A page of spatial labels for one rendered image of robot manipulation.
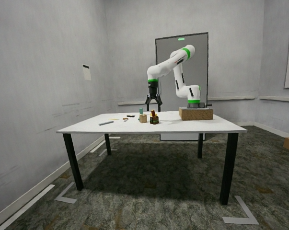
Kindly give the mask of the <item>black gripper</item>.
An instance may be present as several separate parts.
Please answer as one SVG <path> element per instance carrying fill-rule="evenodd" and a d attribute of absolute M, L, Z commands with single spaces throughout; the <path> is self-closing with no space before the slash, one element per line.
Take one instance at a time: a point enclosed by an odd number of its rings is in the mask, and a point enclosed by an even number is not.
<path fill-rule="evenodd" d="M 147 95 L 147 99 L 146 99 L 146 106 L 147 106 L 147 111 L 149 111 L 149 103 L 151 102 L 152 99 L 155 99 L 155 101 L 158 104 L 158 113 L 161 112 L 161 98 L 160 95 L 157 94 L 157 88 L 149 88 L 149 93 L 150 95 Z"/>

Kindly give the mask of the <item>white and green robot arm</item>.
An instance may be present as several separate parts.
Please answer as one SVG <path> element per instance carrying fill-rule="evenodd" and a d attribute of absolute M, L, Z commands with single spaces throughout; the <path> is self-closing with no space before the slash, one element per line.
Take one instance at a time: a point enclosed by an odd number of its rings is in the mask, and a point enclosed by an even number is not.
<path fill-rule="evenodd" d="M 187 108 L 205 108 L 212 104 L 200 103 L 200 86 L 186 86 L 183 76 L 182 63 L 190 59 L 195 53 L 192 45 L 187 45 L 170 55 L 170 59 L 156 66 L 148 68 L 148 88 L 158 88 L 158 77 L 166 76 L 172 69 L 174 71 L 176 94 L 178 97 L 188 97 Z"/>

